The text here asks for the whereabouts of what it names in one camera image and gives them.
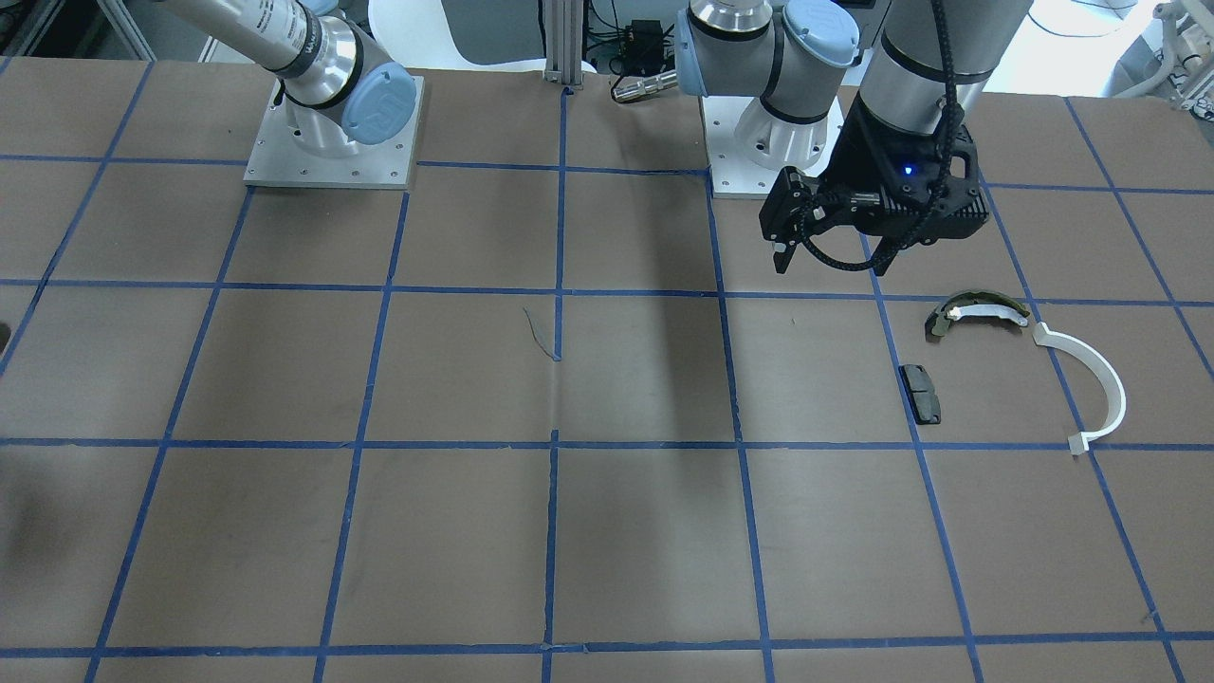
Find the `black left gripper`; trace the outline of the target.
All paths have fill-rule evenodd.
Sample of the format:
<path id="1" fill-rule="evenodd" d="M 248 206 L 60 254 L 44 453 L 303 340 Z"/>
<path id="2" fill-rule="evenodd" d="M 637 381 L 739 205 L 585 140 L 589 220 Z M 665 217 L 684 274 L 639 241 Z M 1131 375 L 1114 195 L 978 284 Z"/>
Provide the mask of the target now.
<path id="1" fill-rule="evenodd" d="M 855 97 L 823 182 L 828 190 L 880 195 L 879 206 L 853 212 L 856 230 L 892 243 L 910 229 L 925 207 L 932 214 L 917 238 L 924 245 L 937 239 L 966 239 L 985 224 L 989 210 L 977 178 L 977 147 L 965 125 L 955 130 L 952 147 L 964 173 L 949 175 L 944 194 L 937 200 L 929 199 L 929 186 L 937 180 L 941 167 L 941 133 L 944 125 L 926 135 L 892 129 L 878 120 L 863 99 Z"/>

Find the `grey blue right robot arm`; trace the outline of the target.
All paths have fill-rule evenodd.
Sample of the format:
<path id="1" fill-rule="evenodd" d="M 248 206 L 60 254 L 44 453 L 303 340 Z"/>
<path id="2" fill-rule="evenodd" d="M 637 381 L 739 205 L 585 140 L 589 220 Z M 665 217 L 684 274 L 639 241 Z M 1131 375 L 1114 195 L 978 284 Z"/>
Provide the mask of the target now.
<path id="1" fill-rule="evenodd" d="M 287 99 L 361 144 L 412 121 L 419 86 L 359 25 L 304 1 L 164 1 L 163 8 L 273 74 Z"/>

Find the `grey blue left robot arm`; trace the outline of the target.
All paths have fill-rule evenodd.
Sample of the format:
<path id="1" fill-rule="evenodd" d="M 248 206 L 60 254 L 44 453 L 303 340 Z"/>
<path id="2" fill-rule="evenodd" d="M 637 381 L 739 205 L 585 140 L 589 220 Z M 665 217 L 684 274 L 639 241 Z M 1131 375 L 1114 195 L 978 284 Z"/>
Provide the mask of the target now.
<path id="1" fill-rule="evenodd" d="M 690 1 L 673 21 L 680 89 L 751 99 L 758 123 L 815 126 L 847 69 L 864 66 L 826 169 L 776 161 L 760 212 L 782 258 L 836 226 L 890 256 L 985 224 L 966 114 L 1031 8 L 1027 1 L 892 1 L 866 47 L 833 1 Z"/>

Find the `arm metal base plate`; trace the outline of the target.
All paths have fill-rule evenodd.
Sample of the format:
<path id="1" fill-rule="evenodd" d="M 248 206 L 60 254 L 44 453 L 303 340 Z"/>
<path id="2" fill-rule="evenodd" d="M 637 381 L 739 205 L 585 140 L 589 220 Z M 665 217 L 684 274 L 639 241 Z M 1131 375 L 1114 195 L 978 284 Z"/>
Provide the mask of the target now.
<path id="1" fill-rule="evenodd" d="M 422 76 L 412 79 L 419 91 L 412 119 L 380 144 L 350 140 L 337 123 L 278 97 L 280 86 L 274 85 L 244 182 L 265 189 L 408 190 L 426 90 Z"/>
<path id="2" fill-rule="evenodd" d="M 783 167 L 823 173 L 844 113 L 833 99 L 827 116 L 811 124 L 776 120 L 755 97 L 702 97 L 711 193 L 725 199 L 764 199 Z"/>

